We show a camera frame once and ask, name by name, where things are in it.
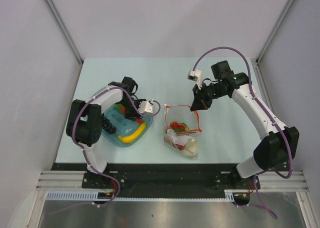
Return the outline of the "red cherry bunch with leaf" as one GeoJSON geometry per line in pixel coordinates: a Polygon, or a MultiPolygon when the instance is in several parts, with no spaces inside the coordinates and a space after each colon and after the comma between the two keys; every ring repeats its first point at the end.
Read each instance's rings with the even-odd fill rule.
{"type": "Polygon", "coordinates": [[[191,138],[187,131],[189,131],[189,128],[184,123],[172,121],[164,130],[164,141],[182,151],[191,138]]]}

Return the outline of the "red orange carrot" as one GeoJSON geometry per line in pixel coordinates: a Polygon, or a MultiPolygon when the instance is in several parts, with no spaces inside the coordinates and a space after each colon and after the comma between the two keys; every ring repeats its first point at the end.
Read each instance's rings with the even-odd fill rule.
{"type": "Polygon", "coordinates": [[[119,106],[117,107],[118,110],[120,110],[123,114],[125,113],[125,107],[119,106]]]}

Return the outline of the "aluminium frame rail front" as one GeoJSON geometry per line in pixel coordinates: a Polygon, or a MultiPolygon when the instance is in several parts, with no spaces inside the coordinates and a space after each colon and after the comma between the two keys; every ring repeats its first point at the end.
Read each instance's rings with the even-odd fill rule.
{"type": "MultiPolygon", "coordinates": [[[[38,190],[83,190],[83,171],[42,171],[36,189],[38,190]]],[[[258,177],[262,192],[308,192],[303,172],[294,172],[289,179],[283,179],[273,172],[258,177]]]]}

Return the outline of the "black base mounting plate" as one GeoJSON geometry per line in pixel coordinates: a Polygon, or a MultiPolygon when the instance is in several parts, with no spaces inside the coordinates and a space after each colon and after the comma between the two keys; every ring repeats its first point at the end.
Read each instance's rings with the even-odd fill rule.
{"type": "Polygon", "coordinates": [[[114,191],[120,198],[222,198],[225,190],[250,193],[260,187],[257,178],[234,176],[235,164],[125,164],[110,163],[94,174],[83,163],[54,163],[53,171],[83,171],[81,187],[98,189],[104,197],[114,191]]]}

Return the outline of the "aluminium corner post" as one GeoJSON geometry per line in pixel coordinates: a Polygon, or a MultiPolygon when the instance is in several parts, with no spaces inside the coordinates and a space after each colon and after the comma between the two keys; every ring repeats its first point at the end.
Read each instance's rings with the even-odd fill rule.
{"type": "Polygon", "coordinates": [[[290,14],[296,0],[287,0],[284,7],[282,8],[275,24],[272,27],[272,30],[270,34],[268,35],[266,41],[263,44],[263,47],[261,48],[258,56],[255,59],[255,62],[259,65],[261,61],[263,60],[266,52],[270,48],[271,44],[273,43],[274,39],[276,38],[276,35],[280,31],[281,27],[283,26],[286,18],[290,14]]]}
{"type": "Polygon", "coordinates": [[[71,50],[74,58],[76,59],[77,63],[80,65],[80,67],[82,67],[84,60],[81,57],[80,52],[78,51],[78,48],[76,47],[74,40],[73,40],[70,32],[68,31],[67,26],[65,25],[65,22],[63,21],[55,3],[54,3],[54,0],[43,0],[43,2],[45,3],[49,13],[51,14],[60,33],[62,34],[62,37],[64,38],[66,44],[68,45],[69,49],[71,50]]]}

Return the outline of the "clear zip bag red zipper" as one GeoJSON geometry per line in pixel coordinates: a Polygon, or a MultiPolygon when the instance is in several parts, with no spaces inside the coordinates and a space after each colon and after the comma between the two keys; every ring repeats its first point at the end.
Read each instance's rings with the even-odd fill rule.
{"type": "Polygon", "coordinates": [[[199,154],[200,116],[190,105],[164,104],[163,139],[166,145],[185,157],[197,158],[199,154]]]}

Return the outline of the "green white lettuce head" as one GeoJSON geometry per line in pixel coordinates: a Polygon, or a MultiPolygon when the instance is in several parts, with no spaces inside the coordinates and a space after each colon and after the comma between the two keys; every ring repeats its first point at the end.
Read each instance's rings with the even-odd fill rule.
{"type": "Polygon", "coordinates": [[[185,146],[184,150],[181,151],[187,157],[197,157],[199,153],[199,144],[197,140],[189,141],[185,146]]]}

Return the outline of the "left aluminium corner post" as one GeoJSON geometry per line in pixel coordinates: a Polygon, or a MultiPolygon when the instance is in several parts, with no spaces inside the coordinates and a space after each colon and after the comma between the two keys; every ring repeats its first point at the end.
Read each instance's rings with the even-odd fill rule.
{"type": "Polygon", "coordinates": [[[54,3],[54,0],[43,0],[43,2],[45,3],[49,13],[51,14],[60,33],[62,34],[62,37],[64,38],[66,44],[68,45],[69,49],[71,50],[74,58],[76,59],[77,63],[80,65],[80,67],[82,67],[84,60],[81,57],[80,52],[78,51],[78,48],[76,47],[74,40],[73,40],[70,32],[68,31],[67,26],[65,25],[65,22],[63,21],[55,3],[54,3]]]}

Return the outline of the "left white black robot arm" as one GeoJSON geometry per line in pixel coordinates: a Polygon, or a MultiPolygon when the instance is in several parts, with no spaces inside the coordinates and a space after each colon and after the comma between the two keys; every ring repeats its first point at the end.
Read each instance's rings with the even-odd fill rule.
{"type": "Polygon", "coordinates": [[[87,169],[94,173],[93,182],[101,188],[109,185],[111,176],[104,172],[107,161],[103,158],[98,141],[105,130],[111,135],[117,129],[108,122],[104,112],[120,106],[124,119],[142,122],[141,105],[145,99],[134,98],[138,84],[133,78],[124,77],[121,82],[110,82],[94,93],[89,100],[73,100],[67,120],[66,134],[80,147],[87,169]]]}

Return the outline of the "yellow banana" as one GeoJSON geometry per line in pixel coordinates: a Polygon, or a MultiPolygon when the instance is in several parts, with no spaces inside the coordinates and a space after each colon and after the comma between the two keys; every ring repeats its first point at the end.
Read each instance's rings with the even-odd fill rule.
{"type": "Polygon", "coordinates": [[[144,130],[146,129],[147,127],[147,123],[146,122],[143,122],[139,127],[138,129],[132,133],[131,135],[128,135],[128,136],[120,136],[118,135],[117,138],[125,143],[125,144],[129,144],[129,143],[132,143],[133,141],[135,141],[143,132],[144,130]]]}

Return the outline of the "dark purple grape bunch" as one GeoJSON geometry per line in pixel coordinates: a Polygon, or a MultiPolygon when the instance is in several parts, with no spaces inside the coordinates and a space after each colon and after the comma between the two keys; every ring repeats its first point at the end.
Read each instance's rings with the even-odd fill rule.
{"type": "Polygon", "coordinates": [[[101,115],[101,126],[107,134],[115,134],[117,129],[104,114],[101,115]]]}

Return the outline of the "teal transparent plastic tray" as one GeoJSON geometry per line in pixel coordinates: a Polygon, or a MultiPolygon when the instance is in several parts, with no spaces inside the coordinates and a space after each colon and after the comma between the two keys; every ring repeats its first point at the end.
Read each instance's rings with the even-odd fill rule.
{"type": "Polygon", "coordinates": [[[135,87],[136,85],[130,86],[113,82],[110,83],[110,85],[100,89],[91,97],[92,103],[89,104],[89,107],[93,110],[94,116],[93,118],[89,117],[88,121],[93,128],[92,135],[94,141],[97,141],[100,136],[103,136],[117,147],[128,147],[142,138],[142,136],[150,128],[155,115],[154,113],[141,114],[139,110],[135,108],[142,118],[137,120],[127,120],[125,119],[124,114],[117,109],[117,107],[122,106],[122,99],[124,97],[128,97],[131,103],[134,104],[133,100],[137,100],[137,98],[134,97],[135,93],[133,92],[135,87]],[[102,129],[102,114],[104,114],[105,117],[110,120],[112,125],[116,127],[115,134],[107,134],[102,129]],[[125,144],[118,139],[118,135],[128,136],[134,133],[143,122],[147,123],[146,129],[135,141],[125,144]]]}

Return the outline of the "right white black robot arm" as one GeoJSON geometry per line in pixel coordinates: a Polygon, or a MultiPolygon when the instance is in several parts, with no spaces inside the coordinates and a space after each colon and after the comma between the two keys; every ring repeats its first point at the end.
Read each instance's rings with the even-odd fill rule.
{"type": "Polygon", "coordinates": [[[216,81],[209,85],[204,83],[200,70],[188,74],[188,79],[196,82],[191,111],[207,110],[214,99],[229,96],[246,113],[261,139],[253,155],[231,170],[231,184],[243,188],[249,177],[274,170],[281,163],[291,163],[298,146],[298,130],[281,122],[260,100],[247,74],[234,73],[227,61],[212,65],[211,70],[216,81]]]}

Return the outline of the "right aluminium corner post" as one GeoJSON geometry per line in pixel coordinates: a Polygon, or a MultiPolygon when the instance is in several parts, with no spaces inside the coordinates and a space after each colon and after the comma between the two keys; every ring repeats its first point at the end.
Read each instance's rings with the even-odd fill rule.
{"type": "Polygon", "coordinates": [[[283,26],[286,18],[290,14],[296,0],[287,0],[284,7],[282,8],[275,24],[272,27],[272,30],[270,34],[268,35],[266,41],[263,44],[263,47],[261,48],[258,56],[255,59],[255,62],[259,65],[261,61],[263,60],[266,52],[270,48],[271,44],[273,43],[274,39],[276,38],[276,35],[280,31],[281,27],[283,26]]]}

